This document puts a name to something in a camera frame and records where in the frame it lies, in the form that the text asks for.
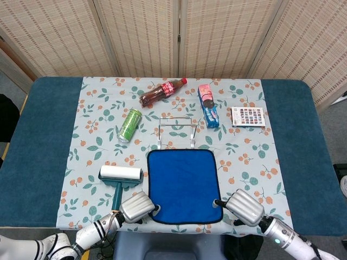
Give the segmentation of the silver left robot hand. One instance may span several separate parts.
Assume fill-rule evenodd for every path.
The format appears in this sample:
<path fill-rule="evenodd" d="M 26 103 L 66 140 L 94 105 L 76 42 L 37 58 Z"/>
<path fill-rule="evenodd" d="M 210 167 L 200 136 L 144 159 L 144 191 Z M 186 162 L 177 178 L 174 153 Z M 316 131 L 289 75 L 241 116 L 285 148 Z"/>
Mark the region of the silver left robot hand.
<path fill-rule="evenodd" d="M 160 210 L 161 207 L 155 205 L 144 191 L 122 202 L 119 208 L 126 223 L 135 223 L 150 214 L 156 216 Z"/>

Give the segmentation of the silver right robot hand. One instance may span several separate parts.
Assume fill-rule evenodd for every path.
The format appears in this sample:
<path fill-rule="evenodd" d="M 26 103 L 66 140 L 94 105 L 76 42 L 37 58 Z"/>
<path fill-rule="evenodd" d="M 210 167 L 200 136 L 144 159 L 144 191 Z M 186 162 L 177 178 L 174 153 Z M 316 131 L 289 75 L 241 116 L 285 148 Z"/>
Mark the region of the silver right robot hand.
<path fill-rule="evenodd" d="M 259 225 L 265 215 L 264 207 L 242 189 L 237 189 L 227 201 L 215 199 L 213 207 L 219 206 L 229 210 L 237 217 L 237 220 L 234 221 L 235 226 L 255 227 Z"/>

